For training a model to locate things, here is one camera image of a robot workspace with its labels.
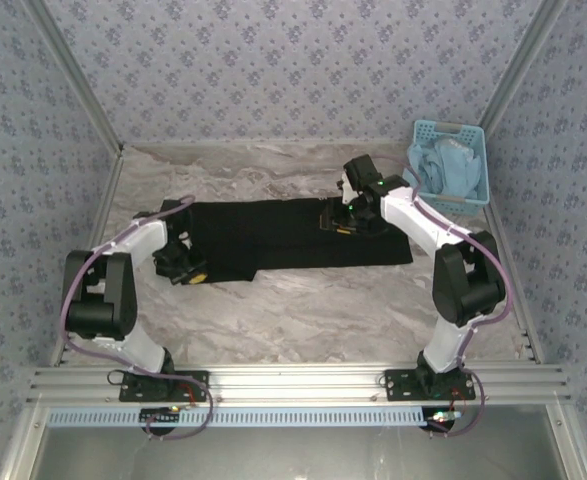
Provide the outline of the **aluminium frame leg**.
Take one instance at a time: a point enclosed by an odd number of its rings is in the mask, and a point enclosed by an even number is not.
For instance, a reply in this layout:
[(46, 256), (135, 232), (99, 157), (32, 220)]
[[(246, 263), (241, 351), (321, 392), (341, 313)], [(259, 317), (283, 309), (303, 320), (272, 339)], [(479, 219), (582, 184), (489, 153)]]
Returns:
[(5, 451), (0, 480), (31, 480), (48, 417), (48, 407), (34, 404), (23, 409)]
[(546, 406), (555, 443), (568, 480), (587, 480), (587, 443), (577, 410), (569, 404)]

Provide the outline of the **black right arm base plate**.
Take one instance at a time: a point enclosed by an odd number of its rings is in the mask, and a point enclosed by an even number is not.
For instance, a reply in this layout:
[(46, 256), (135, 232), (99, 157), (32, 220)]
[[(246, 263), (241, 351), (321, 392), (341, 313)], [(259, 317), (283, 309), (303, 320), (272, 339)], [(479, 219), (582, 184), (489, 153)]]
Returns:
[(390, 369), (383, 375), (389, 401), (474, 400), (476, 392), (472, 377), (459, 369), (433, 373), (426, 367)]

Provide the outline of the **light blue plastic basket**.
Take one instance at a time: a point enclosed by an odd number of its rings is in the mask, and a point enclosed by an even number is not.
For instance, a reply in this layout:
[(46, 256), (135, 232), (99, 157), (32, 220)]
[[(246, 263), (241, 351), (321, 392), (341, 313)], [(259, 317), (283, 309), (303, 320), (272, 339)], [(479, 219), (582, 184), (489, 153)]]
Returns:
[(420, 196), (428, 204), (442, 213), (474, 216), (483, 209), (490, 199), (487, 154), (484, 130), (478, 126), (417, 120), (413, 124), (412, 143), (426, 145), (440, 137), (451, 137), (471, 147), (482, 160), (482, 174), (476, 199), (428, 194), (420, 191)]

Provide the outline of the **aluminium corner post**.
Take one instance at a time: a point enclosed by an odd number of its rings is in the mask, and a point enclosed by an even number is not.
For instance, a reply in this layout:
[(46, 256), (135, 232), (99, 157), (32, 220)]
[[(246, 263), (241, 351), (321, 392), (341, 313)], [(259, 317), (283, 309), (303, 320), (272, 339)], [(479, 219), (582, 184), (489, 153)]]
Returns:
[(479, 126), (483, 128), (486, 140), (498, 129), (509, 104), (568, 2), (541, 0), (481, 118)]
[(75, 59), (63, 32), (57, 26), (45, 0), (20, 1), (62, 70), (67, 83), (87, 114), (98, 136), (113, 155), (118, 155), (122, 149), (121, 142), (94, 94), (86, 75)]

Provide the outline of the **black floral print t-shirt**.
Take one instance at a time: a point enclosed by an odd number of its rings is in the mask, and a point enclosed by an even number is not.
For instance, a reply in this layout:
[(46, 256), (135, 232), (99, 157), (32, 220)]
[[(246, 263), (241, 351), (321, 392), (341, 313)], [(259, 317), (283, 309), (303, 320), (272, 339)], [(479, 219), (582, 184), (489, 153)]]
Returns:
[(398, 228), (377, 234), (344, 235), (319, 228), (331, 207), (340, 225), (338, 197), (197, 202), (192, 240), (206, 259), (203, 283), (252, 281), (262, 270), (406, 265), (413, 261), (407, 236)]

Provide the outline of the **light blue t-shirt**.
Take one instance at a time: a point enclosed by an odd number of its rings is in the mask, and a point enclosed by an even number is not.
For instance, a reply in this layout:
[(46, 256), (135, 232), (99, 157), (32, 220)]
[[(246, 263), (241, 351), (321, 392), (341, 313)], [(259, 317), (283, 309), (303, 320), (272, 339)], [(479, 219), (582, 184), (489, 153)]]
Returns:
[(434, 195), (476, 199), (482, 174), (482, 160), (471, 147), (451, 137), (440, 137), (420, 145), (413, 143), (407, 150), (411, 168), (405, 177), (412, 187)]

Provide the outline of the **grey metal lower panel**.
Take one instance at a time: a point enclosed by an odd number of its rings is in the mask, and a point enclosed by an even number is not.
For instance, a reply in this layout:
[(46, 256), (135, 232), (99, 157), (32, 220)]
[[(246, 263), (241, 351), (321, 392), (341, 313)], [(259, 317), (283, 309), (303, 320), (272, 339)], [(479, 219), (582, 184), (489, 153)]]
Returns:
[(567, 480), (544, 424), (491, 420), (460, 438), (418, 428), (52, 429), (33, 480)]

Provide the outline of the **aluminium mounting rail beam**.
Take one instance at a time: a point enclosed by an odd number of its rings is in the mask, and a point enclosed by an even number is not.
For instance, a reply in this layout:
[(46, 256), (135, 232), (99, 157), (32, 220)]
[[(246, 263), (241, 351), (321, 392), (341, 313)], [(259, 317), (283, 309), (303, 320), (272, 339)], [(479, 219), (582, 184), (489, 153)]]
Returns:
[[(215, 400), (226, 406), (364, 406), (386, 401), (388, 364), (245, 364), (206, 366)], [(568, 403), (572, 392), (562, 367), (524, 361), (472, 362), (487, 404)], [(30, 404), (113, 406), (119, 389), (106, 380), (109, 366), (38, 368), (26, 393)]]

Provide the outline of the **small black circuit board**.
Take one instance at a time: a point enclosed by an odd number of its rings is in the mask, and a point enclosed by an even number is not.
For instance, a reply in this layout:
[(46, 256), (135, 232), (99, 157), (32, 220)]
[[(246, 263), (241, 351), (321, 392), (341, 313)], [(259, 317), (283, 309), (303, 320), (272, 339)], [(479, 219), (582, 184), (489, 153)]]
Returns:
[(140, 424), (176, 424), (179, 419), (177, 407), (142, 408), (138, 414)]
[(462, 417), (462, 413), (455, 409), (444, 407), (424, 407), (422, 409), (427, 431), (446, 433), (449, 432), (455, 422)]

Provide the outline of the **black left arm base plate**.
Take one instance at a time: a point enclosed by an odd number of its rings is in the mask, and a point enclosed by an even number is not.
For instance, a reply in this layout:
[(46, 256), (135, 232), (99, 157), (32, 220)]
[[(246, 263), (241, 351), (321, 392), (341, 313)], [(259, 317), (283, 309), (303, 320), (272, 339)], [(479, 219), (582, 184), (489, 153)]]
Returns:
[(197, 385), (184, 380), (165, 380), (124, 372), (119, 382), (107, 380), (118, 386), (121, 402), (189, 402), (203, 403), (206, 393)]

